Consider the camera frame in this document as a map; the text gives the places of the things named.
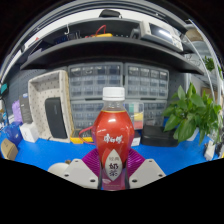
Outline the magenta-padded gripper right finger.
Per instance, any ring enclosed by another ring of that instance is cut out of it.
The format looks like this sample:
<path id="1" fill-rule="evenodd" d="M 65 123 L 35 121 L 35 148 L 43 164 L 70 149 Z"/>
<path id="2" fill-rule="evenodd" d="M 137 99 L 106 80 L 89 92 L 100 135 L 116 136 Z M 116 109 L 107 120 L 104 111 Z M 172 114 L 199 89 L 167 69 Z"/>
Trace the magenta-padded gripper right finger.
<path id="1" fill-rule="evenodd" d="M 166 174 L 154 159 L 145 159 L 137 151 L 131 149 L 126 161 L 126 186 L 136 189 L 157 181 Z"/>

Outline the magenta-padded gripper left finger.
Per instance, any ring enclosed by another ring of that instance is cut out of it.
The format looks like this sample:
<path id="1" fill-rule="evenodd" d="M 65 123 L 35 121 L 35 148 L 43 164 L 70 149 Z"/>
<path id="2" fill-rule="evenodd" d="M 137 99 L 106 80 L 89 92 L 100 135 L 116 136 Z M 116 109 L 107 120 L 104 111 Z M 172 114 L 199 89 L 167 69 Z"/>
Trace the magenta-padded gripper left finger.
<path id="1" fill-rule="evenodd" d="M 98 151 L 91 150 L 82 159 L 74 159 L 62 177 L 84 188 L 98 189 L 100 186 L 100 160 Z"/>

